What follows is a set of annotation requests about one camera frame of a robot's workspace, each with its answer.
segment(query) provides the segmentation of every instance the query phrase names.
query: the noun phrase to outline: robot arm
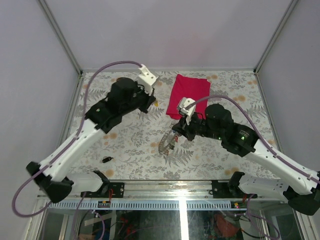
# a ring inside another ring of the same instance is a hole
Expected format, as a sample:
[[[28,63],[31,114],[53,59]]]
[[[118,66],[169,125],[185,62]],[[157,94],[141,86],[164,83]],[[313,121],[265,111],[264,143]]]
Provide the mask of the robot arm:
[[[253,129],[234,123],[230,111],[224,109],[222,105],[209,105],[205,109],[205,119],[200,119],[194,107],[186,109],[193,102],[190,98],[183,98],[180,101],[178,110],[183,117],[172,127],[174,131],[189,141],[196,135],[221,140],[222,147],[228,152],[258,163],[280,177],[280,179],[264,179],[235,172],[228,182],[228,190],[235,197],[257,194],[277,198],[288,202],[292,208],[306,215],[313,215],[320,208],[319,184],[280,161],[267,149]],[[275,152],[298,169],[319,179],[318,172],[300,165],[280,151],[275,150]]]
[[[93,192],[102,196],[108,192],[109,180],[100,171],[68,174],[71,166],[97,140],[113,127],[120,124],[122,117],[136,109],[147,113],[149,106],[156,100],[153,85],[158,77],[144,65],[140,68],[138,81],[121,77],[113,83],[106,98],[93,105],[85,114],[80,134],[76,132],[40,163],[30,162],[26,169],[30,175],[49,165],[34,181],[53,203],[58,203],[69,194]],[[50,165],[50,161],[62,149],[68,149]]]

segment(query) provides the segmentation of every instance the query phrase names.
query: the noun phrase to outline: red cloth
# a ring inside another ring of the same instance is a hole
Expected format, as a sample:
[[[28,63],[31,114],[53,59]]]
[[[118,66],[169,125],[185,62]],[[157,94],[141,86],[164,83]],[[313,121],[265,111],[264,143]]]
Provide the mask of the red cloth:
[[[166,114],[169,115],[172,119],[179,120],[181,118],[181,115],[177,110],[177,106],[183,97],[191,98],[197,101],[201,98],[209,96],[209,94],[210,82],[208,82],[207,79],[192,78],[178,74],[171,91]],[[205,116],[207,103],[208,100],[198,103],[195,107],[195,111],[197,113],[202,113],[202,115]]]

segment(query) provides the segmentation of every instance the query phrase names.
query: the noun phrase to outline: purple cable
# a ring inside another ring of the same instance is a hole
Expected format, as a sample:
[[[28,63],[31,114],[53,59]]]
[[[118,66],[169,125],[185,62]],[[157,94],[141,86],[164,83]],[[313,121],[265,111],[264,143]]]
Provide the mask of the purple cable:
[[[102,222],[102,233],[101,233],[101,237],[98,239],[98,240],[102,240],[105,235],[105,230],[106,230],[105,221],[99,213],[97,213],[97,212],[94,212],[94,213],[100,218],[100,220]]]
[[[251,225],[264,237],[268,238],[268,239],[272,239],[272,240],[277,240],[281,237],[281,234],[280,234],[280,231],[278,230],[278,228],[271,222],[269,221],[268,219],[262,217],[262,216],[258,216],[258,215],[255,215],[255,214],[251,214],[249,212],[249,204],[250,204],[250,201],[252,199],[252,197],[254,196],[255,194],[252,194],[249,199],[248,199],[248,202],[246,204],[246,215],[248,216],[249,220],[250,220],[250,223]],[[268,236],[267,234],[265,234],[262,230],[259,229],[259,227],[253,222],[253,219],[251,217],[254,217],[254,218],[257,218],[257,219],[261,219],[261,220],[264,220],[266,223],[269,224],[269,226],[273,227],[276,231],[276,234],[277,234],[277,237],[273,237],[273,236]]]
[[[248,120],[248,122],[250,123],[250,125],[253,127],[255,133],[258,135],[259,139],[261,140],[261,142],[263,143],[263,145],[265,145],[265,147],[274,155],[276,156],[281,162],[283,162],[285,165],[289,166],[290,168],[292,168],[293,170],[295,170],[296,172],[302,174],[303,176],[310,178],[312,181],[314,181],[317,184],[320,184],[320,181],[316,178],[314,178],[313,176],[310,177],[309,174],[305,173],[304,171],[300,170],[299,168],[297,168],[296,166],[292,165],[290,162],[287,162],[283,157],[277,155],[276,151],[274,151],[274,149],[269,146],[269,144],[266,142],[266,140],[262,137],[262,135],[260,134],[260,132],[258,131],[256,125],[254,124],[254,122],[250,119],[250,117],[248,116],[248,114],[245,112],[245,110],[242,109],[242,107],[233,99],[231,99],[230,97],[224,96],[224,95],[210,95],[210,96],[205,96],[193,103],[191,103],[190,105],[188,105],[185,109],[190,109],[193,106],[195,106],[196,104],[208,100],[208,99],[212,99],[212,98],[220,98],[220,99],[226,99],[229,100],[230,102],[232,102],[245,116],[245,118]]]
[[[90,78],[89,82],[88,82],[88,85],[87,85],[87,88],[85,90],[85,93],[84,93],[84,98],[83,98],[83,112],[82,112],[82,117],[81,117],[81,122],[80,122],[80,126],[74,136],[74,138],[56,155],[54,156],[54,158],[48,163],[48,165],[44,166],[42,169],[40,169],[36,174],[34,174],[33,176],[31,176],[28,180],[26,180],[19,188],[18,190],[15,192],[13,198],[12,198],[12,202],[11,202],[11,208],[12,208],[12,211],[15,215],[17,215],[18,217],[21,217],[21,218],[30,218],[30,217],[33,217],[35,215],[38,215],[40,213],[42,213],[44,210],[46,210],[49,205],[51,204],[51,201],[44,206],[44,208],[40,209],[39,211],[37,212],[34,212],[34,213],[31,213],[31,214],[22,214],[20,212],[18,212],[17,210],[17,207],[16,207],[16,201],[17,201],[17,198],[20,194],[20,192],[22,191],[22,189],[25,188],[26,185],[28,185],[32,180],[34,180],[37,176],[39,176],[41,173],[43,173],[50,165],[52,165],[63,153],[65,153],[65,151],[68,150],[68,148],[71,147],[71,145],[77,140],[79,134],[81,133],[81,130],[82,130],[82,127],[84,125],[84,122],[85,122],[85,114],[86,114],[86,107],[87,107],[87,98],[88,98],[88,94],[89,94],[89,87],[92,83],[92,81],[94,80],[94,78],[100,73],[102,72],[104,69],[106,68],[109,68],[109,67],[112,67],[112,66],[115,66],[115,65],[119,65],[119,64],[134,64],[134,65],[137,65],[139,66],[139,68],[142,67],[142,65],[138,62],[135,62],[135,61],[116,61],[116,62],[112,62],[112,63],[109,63],[101,68],[99,68],[93,75],[92,77]]]
[[[85,191],[85,192],[83,193],[83,196],[82,196],[80,202],[79,202],[78,205],[76,206],[76,209],[75,209],[75,212],[74,212],[74,215],[73,215],[73,219],[72,219],[71,231],[72,231],[72,233],[73,233],[73,238],[76,239],[76,240],[78,240],[78,236],[77,236],[76,231],[75,231],[75,219],[77,218],[80,205],[81,205],[81,203],[83,202],[83,200],[85,199],[86,194],[87,194],[87,192]]]

